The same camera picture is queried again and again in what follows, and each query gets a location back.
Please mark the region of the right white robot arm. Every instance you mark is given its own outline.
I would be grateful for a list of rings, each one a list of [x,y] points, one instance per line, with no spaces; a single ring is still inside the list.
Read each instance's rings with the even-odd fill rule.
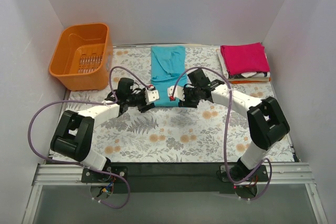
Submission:
[[[201,100],[205,100],[226,106],[228,113],[234,111],[247,119],[250,146],[233,167],[224,163],[228,180],[241,184],[257,174],[269,151],[289,133],[290,126],[275,98],[260,99],[233,90],[223,75],[210,81],[204,70],[204,67],[185,70],[182,74],[188,76],[191,86],[175,84],[168,88],[167,93],[171,101],[178,99],[180,107],[196,108]]]

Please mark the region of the teal t-shirt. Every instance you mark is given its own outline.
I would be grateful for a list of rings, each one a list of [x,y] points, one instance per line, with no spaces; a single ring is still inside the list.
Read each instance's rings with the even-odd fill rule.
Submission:
[[[185,71],[186,51],[183,46],[151,48],[151,84],[159,91],[156,107],[176,107],[178,100],[171,101],[167,90],[175,85]]]

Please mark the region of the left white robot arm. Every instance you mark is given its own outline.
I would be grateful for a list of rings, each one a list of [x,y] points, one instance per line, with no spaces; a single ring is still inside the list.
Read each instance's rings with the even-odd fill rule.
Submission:
[[[118,118],[128,108],[136,107],[140,112],[154,108],[159,100],[159,91],[152,85],[148,88],[133,89],[134,81],[122,78],[117,89],[111,91],[102,105],[95,105],[81,111],[66,110],[56,127],[50,148],[52,151],[71,158],[87,168],[100,182],[111,178],[110,162],[91,147],[93,131],[104,122]]]

